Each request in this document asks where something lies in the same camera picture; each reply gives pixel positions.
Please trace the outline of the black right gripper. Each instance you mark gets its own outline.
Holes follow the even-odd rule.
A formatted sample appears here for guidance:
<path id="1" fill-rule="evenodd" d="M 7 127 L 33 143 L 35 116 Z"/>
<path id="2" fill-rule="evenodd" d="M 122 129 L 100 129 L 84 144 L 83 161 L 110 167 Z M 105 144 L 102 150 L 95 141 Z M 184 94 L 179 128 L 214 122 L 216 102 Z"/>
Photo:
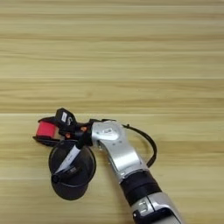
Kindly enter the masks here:
<path id="1" fill-rule="evenodd" d="M 73 139 L 88 146 L 93 145 L 92 126 L 94 121 L 92 119 L 84 123 L 71 122 L 70 124 L 65 124 L 63 122 L 58 122 L 55 116 L 50 116 L 44 117 L 38 120 L 38 122 L 57 124 L 57 127 L 59 128 L 59 134 L 62 135 L 65 139 Z M 59 139 L 54 139 L 49 136 L 35 136 L 33 139 L 36 142 L 49 147 L 53 147 L 60 142 Z"/>

